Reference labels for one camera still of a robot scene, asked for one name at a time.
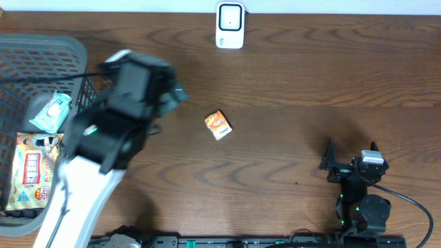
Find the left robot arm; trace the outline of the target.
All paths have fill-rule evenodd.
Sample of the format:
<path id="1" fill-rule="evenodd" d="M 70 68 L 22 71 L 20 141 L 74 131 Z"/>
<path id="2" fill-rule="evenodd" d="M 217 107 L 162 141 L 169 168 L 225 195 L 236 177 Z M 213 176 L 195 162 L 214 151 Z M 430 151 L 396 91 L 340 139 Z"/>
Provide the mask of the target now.
<path id="1" fill-rule="evenodd" d="M 165 59 L 121 50 L 101 67 L 113 86 L 64 131 L 64 150 L 35 247 L 86 247 L 130 161 L 157 134 L 155 119 L 187 100 L 176 69 Z"/>

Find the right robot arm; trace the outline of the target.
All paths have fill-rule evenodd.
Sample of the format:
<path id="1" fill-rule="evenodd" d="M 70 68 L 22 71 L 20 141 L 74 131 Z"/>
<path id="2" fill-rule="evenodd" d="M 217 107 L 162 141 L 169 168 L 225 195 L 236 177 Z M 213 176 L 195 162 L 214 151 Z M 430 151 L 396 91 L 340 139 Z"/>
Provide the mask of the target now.
<path id="1" fill-rule="evenodd" d="M 336 242 L 349 239 L 377 239 L 386 231 L 391 203 L 368 188 L 379 182 L 389 164 L 378 146 L 371 143 L 368 150 L 353 157 L 350 163 L 336 160 L 334 143 L 329 141 L 319 169 L 328 172 L 327 181 L 340 185 L 341 193 L 336 202 L 336 215 L 342 221 L 342 229 L 335 234 Z"/>

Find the teal wet wipes pack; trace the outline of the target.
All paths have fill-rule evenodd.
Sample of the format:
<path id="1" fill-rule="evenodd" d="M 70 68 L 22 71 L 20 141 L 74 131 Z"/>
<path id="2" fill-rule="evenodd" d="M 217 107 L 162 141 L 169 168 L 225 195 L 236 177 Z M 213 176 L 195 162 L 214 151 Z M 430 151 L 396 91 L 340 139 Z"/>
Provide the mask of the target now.
<path id="1" fill-rule="evenodd" d="M 69 95 L 55 91 L 52 98 L 29 122 L 44 132 L 56 134 L 68 117 L 71 101 Z"/>

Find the small orange snack box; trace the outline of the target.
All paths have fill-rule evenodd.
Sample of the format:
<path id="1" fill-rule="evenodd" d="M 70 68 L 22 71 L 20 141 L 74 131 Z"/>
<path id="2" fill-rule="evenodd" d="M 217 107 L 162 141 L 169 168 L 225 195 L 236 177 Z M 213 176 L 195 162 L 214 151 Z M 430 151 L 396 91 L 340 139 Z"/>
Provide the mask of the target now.
<path id="1" fill-rule="evenodd" d="M 220 110 L 210 114 L 205 118 L 204 122 L 208 130 L 213 134 L 217 141 L 227 136 L 233 130 Z"/>

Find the large beige snack bag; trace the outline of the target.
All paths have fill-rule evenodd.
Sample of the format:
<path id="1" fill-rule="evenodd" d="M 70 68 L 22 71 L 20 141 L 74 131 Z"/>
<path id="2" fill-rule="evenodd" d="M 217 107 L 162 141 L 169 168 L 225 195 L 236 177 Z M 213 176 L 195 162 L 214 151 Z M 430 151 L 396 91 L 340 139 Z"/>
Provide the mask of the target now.
<path id="1" fill-rule="evenodd" d="M 17 134 L 7 212 L 47 205 L 62 140 L 62 134 Z"/>

